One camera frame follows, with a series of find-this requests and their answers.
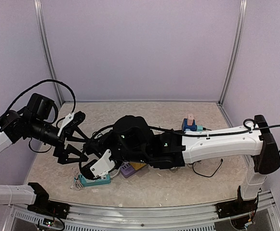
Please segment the white wall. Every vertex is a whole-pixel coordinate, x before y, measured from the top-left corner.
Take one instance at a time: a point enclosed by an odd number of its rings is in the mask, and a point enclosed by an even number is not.
[[[57,77],[78,100],[218,101],[240,0],[51,0],[42,7]]]
[[[263,114],[280,124],[280,1],[248,0],[246,21],[225,110],[234,125]],[[280,147],[280,128],[272,129]],[[265,184],[280,210],[280,169]]]
[[[32,84],[49,78],[45,63],[34,2],[32,0],[0,0],[0,115],[12,100]],[[52,99],[53,86],[44,84],[33,90]],[[19,100],[13,109],[25,106],[30,93]],[[22,184],[35,158],[20,140],[0,154],[0,184]],[[4,222],[5,207],[0,207],[0,230]]]

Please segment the beige table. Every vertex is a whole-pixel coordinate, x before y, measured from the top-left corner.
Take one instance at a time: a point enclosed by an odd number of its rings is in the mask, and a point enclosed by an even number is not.
[[[67,115],[72,104],[64,104],[59,118]],[[78,103],[76,111],[83,111],[86,120],[80,128],[90,137],[94,131],[113,124],[124,115],[143,116],[152,126],[180,129],[187,113],[193,113],[197,124],[209,129],[227,128],[215,103]],[[60,165],[52,156],[38,154],[27,177],[27,182],[38,182],[53,200],[87,205],[156,207],[193,205],[234,198],[242,183],[246,166],[241,156],[224,158],[220,170],[212,178],[196,175],[188,167],[179,168],[175,173],[169,170],[145,167],[136,175],[125,179],[122,175],[114,178],[110,185],[85,188],[81,191],[70,189],[73,181],[72,168],[78,164]],[[204,160],[196,165],[199,173],[210,175],[220,159]]]

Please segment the purple power strip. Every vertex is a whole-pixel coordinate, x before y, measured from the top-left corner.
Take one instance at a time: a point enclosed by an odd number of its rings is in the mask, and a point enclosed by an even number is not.
[[[120,173],[125,177],[128,178],[136,173],[136,170],[129,164],[125,163],[123,166],[120,167]]]

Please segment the teal power strip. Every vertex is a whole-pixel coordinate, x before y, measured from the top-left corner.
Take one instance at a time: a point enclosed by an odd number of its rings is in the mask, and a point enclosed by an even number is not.
[[[103,179],[98,180],[88,180],[83,175],[79,175],[79,180],[84,187],[106,185],[111,183],[111,178],[109,174],[105,175]]]

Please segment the yellow object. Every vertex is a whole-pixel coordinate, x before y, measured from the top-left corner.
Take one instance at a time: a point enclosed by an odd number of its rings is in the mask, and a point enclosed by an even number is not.
[[[145,163],[135,163],[135,162],[129,162],[129,164],[137,171],[141,168],[143,168],[146,164]]]

